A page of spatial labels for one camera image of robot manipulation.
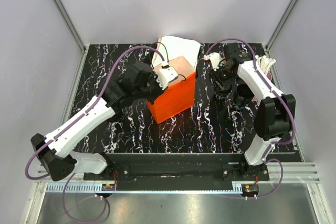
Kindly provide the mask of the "black printed paper cup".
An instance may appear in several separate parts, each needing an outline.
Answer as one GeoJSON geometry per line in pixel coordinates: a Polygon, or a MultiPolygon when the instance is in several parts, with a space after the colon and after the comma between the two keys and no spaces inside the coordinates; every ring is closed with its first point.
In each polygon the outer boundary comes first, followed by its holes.
{"type": "Polygon", "coordinates": [[[215,98],[217,101],[219,102],[224,102],[226,97],[231,93],[231,89],[224,89],[224,90],[221,90],[221,89],[216,89],[215,90],[215,98]]]}

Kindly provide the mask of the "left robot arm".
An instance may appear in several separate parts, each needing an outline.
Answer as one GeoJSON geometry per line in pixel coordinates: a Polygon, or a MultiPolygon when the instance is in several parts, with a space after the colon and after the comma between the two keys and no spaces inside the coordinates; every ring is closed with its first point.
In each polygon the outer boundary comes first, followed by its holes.
{"type": "Polygon", "coordinates": [[[99,124],[112,118],[135,100],[150,103],[167,89],[169,69],[153,70],[137,62],[116,80],[109,80],[98,96],[47,135],[35,134],[31,144],[47,175],[55,182],[73,173],[89,173],[103,180],[113,177],[113,161],[103,153],[79,153],[74,147],[99,124]]]}

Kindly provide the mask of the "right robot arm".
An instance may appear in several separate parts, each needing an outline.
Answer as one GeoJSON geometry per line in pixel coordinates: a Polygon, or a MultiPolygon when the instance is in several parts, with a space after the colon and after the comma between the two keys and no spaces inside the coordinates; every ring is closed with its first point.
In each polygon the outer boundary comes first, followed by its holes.
{"type": "Polygon", "coordinates": [[[266,157],[275,145],[290,144],[295,138],[296,100],[267,78],[254,51],[250,56],[246,52],[227,52],[221,57],[208,50],[204,58],[211,62],[215,74],[241,78],[243,89],[259,103],[254,120],[256,135],[238,165],[239,176],[250,180],[263,171],[266,157]]]}

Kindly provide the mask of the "orange paper bag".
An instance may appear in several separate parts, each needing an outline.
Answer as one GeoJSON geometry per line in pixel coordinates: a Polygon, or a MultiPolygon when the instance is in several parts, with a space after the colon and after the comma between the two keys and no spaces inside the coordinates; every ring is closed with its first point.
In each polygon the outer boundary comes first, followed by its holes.
{"type": "Polygon", "coordinates": [[[167,64],[173,66],[179,76],[153,104],[148,103],[148,108],[158,124],[192,107],[195,101],[196,68],[183,56],[167,64]]]}

